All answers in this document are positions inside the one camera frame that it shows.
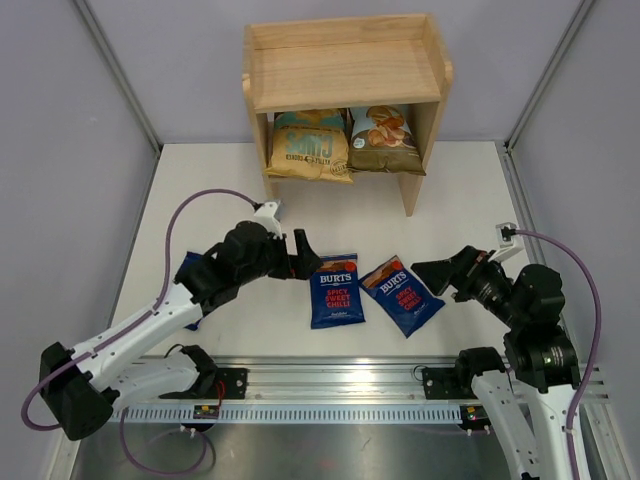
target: burts spicy chilli bag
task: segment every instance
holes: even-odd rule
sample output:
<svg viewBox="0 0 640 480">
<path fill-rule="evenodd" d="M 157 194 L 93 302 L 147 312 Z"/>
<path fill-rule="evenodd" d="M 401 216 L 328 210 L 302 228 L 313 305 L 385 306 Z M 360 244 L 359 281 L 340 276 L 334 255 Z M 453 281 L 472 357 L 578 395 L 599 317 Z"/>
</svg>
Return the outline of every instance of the burts spicy chilli bag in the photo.
<svg viewBox="0 0 640 480">
<path fill-rule="evenodd" d="M 360 286 L 384 308 L 406 338 L 445 305 L 404 268 L 397 256 L 365 275 Z"/>
<path fill-rule="evenodd" d="M 358 256 L 321 257 L 322 266 L 311 284 L 311 328 L 328 328 L 364 322 L 358 288 Z"/>
</svg>

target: wooden shelf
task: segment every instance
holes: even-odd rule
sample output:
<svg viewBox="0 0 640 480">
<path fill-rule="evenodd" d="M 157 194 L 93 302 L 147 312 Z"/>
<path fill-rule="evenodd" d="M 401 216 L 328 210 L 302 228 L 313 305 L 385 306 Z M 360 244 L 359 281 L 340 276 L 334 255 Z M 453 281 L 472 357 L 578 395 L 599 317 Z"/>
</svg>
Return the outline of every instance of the wooden shelf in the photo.
<svg viewBox="0 0 640 480">
<path fill-rule="evenodd" d="M 270 112 L 410 104 L 408 123 L 426 169 L 453 82 L 453 66 L 430 14 L 248 25 L 242 87 L 267 196 Z M 424 177 L 400 174 L 413 214 Z"/>
</svg>

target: robotic arm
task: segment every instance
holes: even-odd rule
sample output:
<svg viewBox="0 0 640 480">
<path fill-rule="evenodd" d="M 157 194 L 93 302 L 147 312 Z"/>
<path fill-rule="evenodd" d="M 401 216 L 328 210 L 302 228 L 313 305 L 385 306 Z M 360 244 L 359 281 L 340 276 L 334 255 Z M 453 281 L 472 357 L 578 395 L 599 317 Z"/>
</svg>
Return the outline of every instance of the robotic arm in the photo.
<svg viewBox="0 0 640 480">
<path fill-rule="evenodd" d="M 42 352 L 40 379 L 65 364 L 76 365 L 54 378 L 41 395 L 70 440 L 91 435 L 121 410 L 169 392 L 202 396 L 213 386 L 216 366 L 200 347 L 169 358 L 132 365 L 173 332 L 230 302 L 257 278 L 307 280 L 321 261 L 304 230 L 294 230 L 297 255 L 289 255 L 277 220 L 279 204 L 262 204 L 254 221 L 240 222 L 198 261 L 181 269 L 163 302 L 154 302 L 118 325 L 67 350 L 55 343 Z M 147 315 L 149 318 L 140 322 Z M 105 340 L 114 339 L 106 348 Z"/>
<path fill-rule="evenodd" d="M 544 265 L 527 265 L 515 282 L 507 278 L 500 261 L 522 246 L 516 243 L 515 225 L 498 225 L 497 231 L 501 248 L 496 252 L 467 246 L 447 260 L 415 263 L 411 269 L 435 295 L 453 286 L 456 302 L 474 299 L 510 329 L 504 336 L 506 355 L 523 384 L 535 437 L 494 348 L 461 351 L 453 381 L 482 402 L 505 453 L 511 478 L 571 480 L 571 457 L 575 453 L 580 479 L 588 480 L 578 412 L 573 431 L 567 432 L 565 427 L 569 405 L 580 385 L 580 372 L 573 345 L 558 325 L 565 303 L 562 280 Z M 574 437 L 575 452 L 569 452 L 569 434 Z"/>
</svg>

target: wooden shelf top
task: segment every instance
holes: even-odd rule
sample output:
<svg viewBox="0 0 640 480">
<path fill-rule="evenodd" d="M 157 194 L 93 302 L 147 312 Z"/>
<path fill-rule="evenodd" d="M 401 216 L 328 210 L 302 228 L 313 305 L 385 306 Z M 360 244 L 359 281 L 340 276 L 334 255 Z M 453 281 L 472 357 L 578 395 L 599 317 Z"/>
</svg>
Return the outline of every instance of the wooden shelf top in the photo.
<svg viewBox="0 0 640 480">
<path fill-rule="evenodd" d="M 441 99 L 421 40 L 253 51 L 257 113 Z"/>
</svg>

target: picture of chips on bag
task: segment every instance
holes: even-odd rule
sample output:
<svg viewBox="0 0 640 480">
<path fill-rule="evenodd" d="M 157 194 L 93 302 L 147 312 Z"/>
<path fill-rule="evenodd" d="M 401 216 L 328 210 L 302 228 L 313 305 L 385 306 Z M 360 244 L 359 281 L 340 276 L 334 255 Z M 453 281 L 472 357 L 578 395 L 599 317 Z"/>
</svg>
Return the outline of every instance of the picture of chips on bag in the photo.
<svg viewBox="0 0 640 480">
<path fill-rule="evenodd" d="M 356 171 L 425 175 L 411 130 L 407 105 L 351 109 L 353 135 L 349 168 Z"/>
<path fill-rule="evenodd" d="M 346 109 L 277 113 L 269 175 L 353 183 L 347 168 Z"/>
</svg>

